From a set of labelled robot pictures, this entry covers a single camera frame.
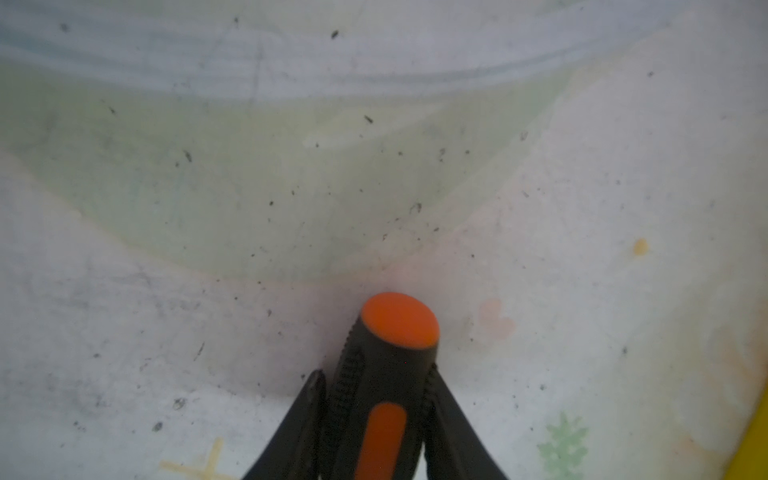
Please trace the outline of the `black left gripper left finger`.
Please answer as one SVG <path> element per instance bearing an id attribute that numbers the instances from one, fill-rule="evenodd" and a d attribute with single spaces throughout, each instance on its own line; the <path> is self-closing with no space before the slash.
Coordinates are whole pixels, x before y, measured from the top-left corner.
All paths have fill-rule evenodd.
<path id="1" fill-rule="evenodd" d="M 314 370 L 243 479 L 318 479 L 319 437 L 325 402 L 326 376 L 322 370 Z"/>

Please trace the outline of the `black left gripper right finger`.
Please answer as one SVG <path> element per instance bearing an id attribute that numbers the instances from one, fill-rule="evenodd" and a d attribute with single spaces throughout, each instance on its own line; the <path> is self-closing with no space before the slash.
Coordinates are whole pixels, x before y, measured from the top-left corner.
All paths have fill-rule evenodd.
<path id="1" fill-rule="evenodd" d="M 434 365 L 430 372 L 424 442 L 427 478 L 507 480 L 480 441 Z"/>

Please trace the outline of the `black orange screwdriver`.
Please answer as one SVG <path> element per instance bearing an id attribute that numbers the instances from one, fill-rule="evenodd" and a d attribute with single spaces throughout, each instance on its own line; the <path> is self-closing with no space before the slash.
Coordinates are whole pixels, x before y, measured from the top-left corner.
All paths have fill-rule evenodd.
<path id="1" fill-rule="evenodd" d="M 368 299 L 329 389 L 318 469 L 323 479 L 410 479 L 431 408 L 440 340 L 435 314 L 397 292 Z"/>

